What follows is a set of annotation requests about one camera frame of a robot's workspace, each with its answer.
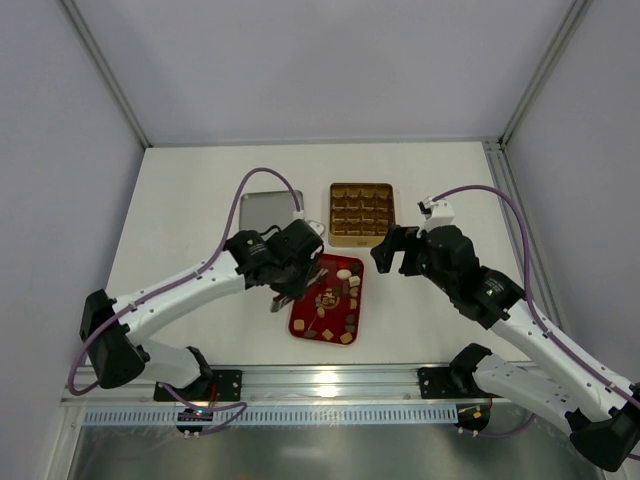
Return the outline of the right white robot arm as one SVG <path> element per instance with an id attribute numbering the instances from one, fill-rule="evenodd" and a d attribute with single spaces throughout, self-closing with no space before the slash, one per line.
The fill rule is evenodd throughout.
<path id="1" fill-rule="evenodd" d="M 404 255 L 400 274 L 429 279 L 462 316 L 515 346 L 546 375 L 520 370 L 476 344 L 460 352 L 452 367 L 467 370 L 480 390 L 555 425 L 600 469 L 621 467 L 639 442 L 637 384 L 579 347 L 508 276 L 481 265 L 472 241 L 457 227 L 423 233 L 392 226 L 371 251 L 378 272 L 390 271 L 397 252 Z"/>

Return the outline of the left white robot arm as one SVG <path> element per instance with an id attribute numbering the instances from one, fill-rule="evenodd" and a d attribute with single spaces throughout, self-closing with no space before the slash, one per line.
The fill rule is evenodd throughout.
<path id="1" fill-rule="evenodd" d="M 120 298 L 105 290 L 90 294 L 79 335 L 96 386 L 115 389 L 146 379 L 160 388 L 159 401 L 173 395 L 202 400 L 214 373 L 200 350 L 158 343 L 153 335 L 208 303 L 254 287 L 270 288 L 278 300 L 302 298 L 324 251 L 323 230 L 303 219 L 265 233 L 242 230 L 223 243 L 215 259 L 152 287 Z"/>

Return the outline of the metal tongs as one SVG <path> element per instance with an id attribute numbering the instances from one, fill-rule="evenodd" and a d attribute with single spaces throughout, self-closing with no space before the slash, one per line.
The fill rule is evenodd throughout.
<path id="1" fill-rule="evenodd" d="M 269 311 L 271 313 L 277 313 L 280 310 L 282 310 L 285 306 L 287 306 L 288 304 L 296 301 L 296 300 L 300 300 L 304 297 L 304 295 L 306 294 L 306 292 L 311 289 L 314 285 L 319 284 L 321 281 L 323 281 L 326 276 L 327 276 L 328 270 L 327 269 L 320 269 L 318 270 L 315 274 L 313 274 L 306 286 L 304 287 L 304 289 L 302 290 L 302 294 L 298 297 L 293 297 L 293 296 L 289 296 L 289 295 L 284 295 L 284 294 L 279 294 L 277 296 L 275 296 L 270 304 L 269 307 Z"/>

